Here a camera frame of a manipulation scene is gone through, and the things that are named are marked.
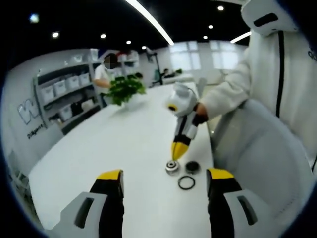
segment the white table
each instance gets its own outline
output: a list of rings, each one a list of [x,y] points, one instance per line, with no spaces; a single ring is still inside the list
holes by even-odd
[[[180,82],[180,83],[195,82],[193,75],[190,73],[183,73],[179,76],[175,76],[172,78],[163,78],[162,80],[164,85],[175,83],[175,82]]]
[[[194,83],[186,85],[195,88]],[[197,160],[196,186],[178,188],[165,165],[171,159],[176,117],[163,103],[172,85],[149,89],[132,111],[108,106],[57,143],[29,175],[37,214],[45,229],[79,193],[89,191],[105,171],[124,171],[124,238],[211,237],[205,169],[213,166],[207,125],[199,127],[183,166]]]

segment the black o-ring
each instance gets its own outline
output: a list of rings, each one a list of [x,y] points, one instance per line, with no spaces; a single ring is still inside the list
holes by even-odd
[[[180,183],[182,182],[182,180],[185,179],[185,178],[189,178],[189,179],[191,179],[191,180],[193,181],[193,184],[192,184],[190,187],[182,187],[182,186],[180,185]],[[192,178],[192,177],[190,177],[190,176],[188,176],[188,175],[185,175],[185,176],[183,176],[183,177],[180,177],[179,180],[178,180],[178,186],[179,186],[179,188],[182,189],[182,190],[190,190],[190,189],[192,189],[192,188],[195,186],[195,184],[196,184],[196,182],[195,182],[194,178]]]

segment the metal bearing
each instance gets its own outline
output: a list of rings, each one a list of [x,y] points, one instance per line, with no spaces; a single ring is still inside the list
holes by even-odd
[[[200,165],[196,161],[189,161],[185,165],[185,171],[186,171],[186,173],[188,173],[190,175],[195,175],[195,174],[199,173]]]
[[[166,172],[169,174],[169,175],[176,175],[179,171],[179,163],[175,160],[170,160],[166,163]]]

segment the person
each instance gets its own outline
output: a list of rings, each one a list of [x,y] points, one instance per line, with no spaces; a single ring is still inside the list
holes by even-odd
[[[106,93],[109,92],[111,81],[113,80],[110,71],[115,69],[117,66],[117,55],[114,53],[110,53],[105,56],[104,62],[95,69],[94,83],[97,86],[97,91],[102,98],[104,107],[111,103],[111,99],[106,96]]]
[[[168,75],[168,68],[165,68],[163,73],[160,74],[162,78],[165,78],[165,76]]]
[[[301,139],[317,175],[317,52],[274,0],[249,0],[241,13],[252,32],[249,46],[196,112],[211,120],[248,98],[261,102]]]

